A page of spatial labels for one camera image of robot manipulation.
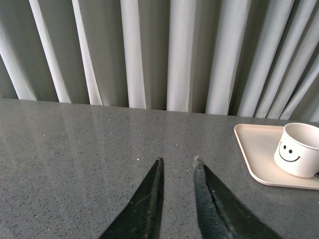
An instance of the white curtain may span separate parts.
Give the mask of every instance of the white curtain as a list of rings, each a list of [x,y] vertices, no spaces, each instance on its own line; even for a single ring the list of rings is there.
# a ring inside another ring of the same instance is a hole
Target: white curtain
[[[0,97],[319,122],[319,1],[1,0]]]

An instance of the smiley face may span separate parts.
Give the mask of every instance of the smiley face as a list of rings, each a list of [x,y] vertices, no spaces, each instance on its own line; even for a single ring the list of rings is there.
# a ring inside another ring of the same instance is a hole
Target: smiley face
[[[279,145],[279,155],[280,157],[285,160],[286,162],[295,162],[298,159],[300,159],[300,156],[295,156],[295,154],[293,154],[292,149],[288,149],[286,145],[284,145],[283,147],[281,147],[281,143]]]

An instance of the white cup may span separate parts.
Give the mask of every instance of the white cup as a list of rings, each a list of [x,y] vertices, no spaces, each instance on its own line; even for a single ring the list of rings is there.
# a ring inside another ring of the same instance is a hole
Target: white cup
[[[274,158],[294,176],[319,177],[319,128],[305,123],[285,125]]]

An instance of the cup rim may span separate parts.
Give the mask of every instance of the cup rim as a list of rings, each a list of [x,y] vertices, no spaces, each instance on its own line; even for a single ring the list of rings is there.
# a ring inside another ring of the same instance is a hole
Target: cup rim
[[[292,123],[288,123],[284,126],[284,132],[286,133],[286,135],[292,140],[294,141],[295,143],[303,146],[303,147],[306,147],[306,148],[310,148],[310,149],[314,149],[314,150],[318,150],[319,151],[319,147],[313,147],[313,146],[310,146],[310,145],[307,145],[307,144],[304,144],[296,139],[294,139],[293,137],[290,136],[290,134],[288,134],[288,132],[286,131],[286,128],[292,124],[296,124],[296,125],[305,125],[307,127],[311,127],[311,128],[315,128],[316,130],[319,131],[319,127],[316,127],[314,125],[311,125],[311,124],[307,124],[307,123],[299,123],[299,122],[292,122]]]

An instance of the speckled stone surface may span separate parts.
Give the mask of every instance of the speckled stone surface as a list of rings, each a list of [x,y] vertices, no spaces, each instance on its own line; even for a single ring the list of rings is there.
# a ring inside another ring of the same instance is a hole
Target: speckled stone surface
[[[196,155],[283,238],[318,238],[319,192],[255,181],[238,123],[287,121],[1,99],[0,238],[96,239],[163,157],[161,238],[200,239]]]

